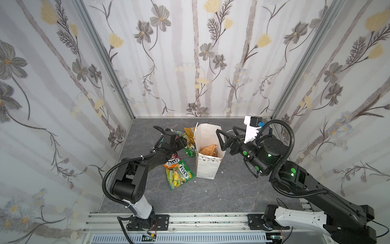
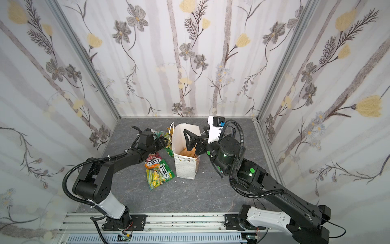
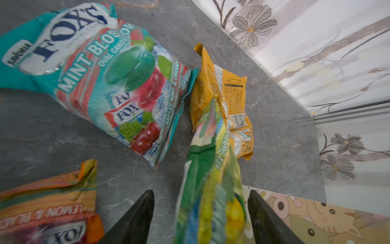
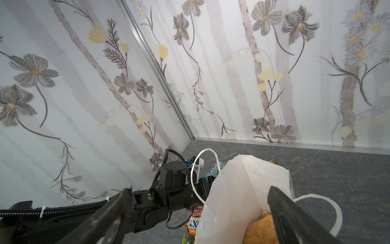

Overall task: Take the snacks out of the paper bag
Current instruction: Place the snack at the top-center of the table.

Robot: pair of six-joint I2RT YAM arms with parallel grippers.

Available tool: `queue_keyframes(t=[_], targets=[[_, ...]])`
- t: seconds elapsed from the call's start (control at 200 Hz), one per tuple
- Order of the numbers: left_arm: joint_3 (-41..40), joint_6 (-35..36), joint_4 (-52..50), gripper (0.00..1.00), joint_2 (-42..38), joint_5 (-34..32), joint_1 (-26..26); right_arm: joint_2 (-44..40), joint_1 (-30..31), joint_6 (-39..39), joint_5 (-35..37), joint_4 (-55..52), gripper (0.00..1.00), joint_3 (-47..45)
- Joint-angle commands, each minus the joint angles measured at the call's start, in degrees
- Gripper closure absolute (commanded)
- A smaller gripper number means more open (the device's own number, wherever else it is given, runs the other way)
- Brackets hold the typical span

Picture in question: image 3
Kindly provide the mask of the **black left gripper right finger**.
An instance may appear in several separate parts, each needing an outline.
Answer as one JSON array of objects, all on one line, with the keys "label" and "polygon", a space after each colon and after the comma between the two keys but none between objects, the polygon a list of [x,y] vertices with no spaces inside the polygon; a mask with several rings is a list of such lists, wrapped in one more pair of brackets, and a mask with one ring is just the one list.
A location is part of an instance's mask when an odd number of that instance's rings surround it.
[{"label": "black left gripper right finger", "polygon": [[247,203],[257,244],[303,243],[257,191],[250,191]]}]

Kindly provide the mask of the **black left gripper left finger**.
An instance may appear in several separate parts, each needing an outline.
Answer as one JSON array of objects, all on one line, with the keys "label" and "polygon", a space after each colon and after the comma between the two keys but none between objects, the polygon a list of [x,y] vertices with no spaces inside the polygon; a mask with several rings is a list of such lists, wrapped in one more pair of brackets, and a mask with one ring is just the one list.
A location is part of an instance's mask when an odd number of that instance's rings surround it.
[{"label": "black left gripper left finger", "polygon": [[99,244],[145,244],[154,212],[154,193],[147,190],[98,241]]}]

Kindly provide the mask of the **white patterned paper bag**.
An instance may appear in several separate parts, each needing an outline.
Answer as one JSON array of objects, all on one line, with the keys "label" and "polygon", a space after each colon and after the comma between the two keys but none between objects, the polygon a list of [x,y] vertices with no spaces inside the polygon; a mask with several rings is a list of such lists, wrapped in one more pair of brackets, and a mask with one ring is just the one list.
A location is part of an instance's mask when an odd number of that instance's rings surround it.
[{"label": "white patterned paper bag", "polygon": [[388,244],[390,219],[318,201],[255,191],[306,244]]}]

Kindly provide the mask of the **green spring candy bag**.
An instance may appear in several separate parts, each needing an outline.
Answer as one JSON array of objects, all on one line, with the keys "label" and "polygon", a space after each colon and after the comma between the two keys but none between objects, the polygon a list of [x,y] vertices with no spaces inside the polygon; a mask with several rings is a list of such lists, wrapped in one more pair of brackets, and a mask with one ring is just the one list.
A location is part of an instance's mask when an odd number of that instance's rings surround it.
[{"label": "green spring candy bag", "polygon": [[212,99],[196,124],[176,207],[175,244],[241,244],[246,211],[238,160]]}]

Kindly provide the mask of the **orange fruits candy bag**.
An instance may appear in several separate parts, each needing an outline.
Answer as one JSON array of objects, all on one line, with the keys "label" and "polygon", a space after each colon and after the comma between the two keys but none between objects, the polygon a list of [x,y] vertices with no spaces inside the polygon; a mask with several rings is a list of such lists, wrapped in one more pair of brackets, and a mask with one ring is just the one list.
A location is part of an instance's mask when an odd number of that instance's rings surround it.
[{"label": "orange fruits candy bag", "polygon": [[105,234],[96,213],[97,161],[1,193],[2,244],[96,244]]}]

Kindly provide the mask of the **teal mint candy bag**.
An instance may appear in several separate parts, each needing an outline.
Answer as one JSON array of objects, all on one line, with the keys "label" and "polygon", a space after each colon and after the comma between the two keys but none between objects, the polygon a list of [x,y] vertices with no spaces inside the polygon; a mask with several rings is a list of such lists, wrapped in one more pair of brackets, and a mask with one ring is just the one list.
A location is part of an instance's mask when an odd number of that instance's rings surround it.
[{"label": "teal mint candy bag", "polygon": [[45,13],[1,35],[1,87],[49,94],[158,168],[198,69],[111,4]]}]

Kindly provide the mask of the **yellow snack bag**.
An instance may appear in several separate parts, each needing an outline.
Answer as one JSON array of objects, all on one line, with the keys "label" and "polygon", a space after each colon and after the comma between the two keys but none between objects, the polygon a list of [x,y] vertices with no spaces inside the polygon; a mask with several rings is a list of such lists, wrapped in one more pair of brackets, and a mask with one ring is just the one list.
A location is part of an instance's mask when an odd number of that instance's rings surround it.
[{"label": "yellow snack bag", "polygon": [[191,95],[190,115],[193,126],[207,104],[215,98],[236,157],[250,160],[255,149],[252,123],[245,113],[247,77],[239,77],[214,64],[201,43],[195,46],[194,51],[202,58],[202,67]]}]

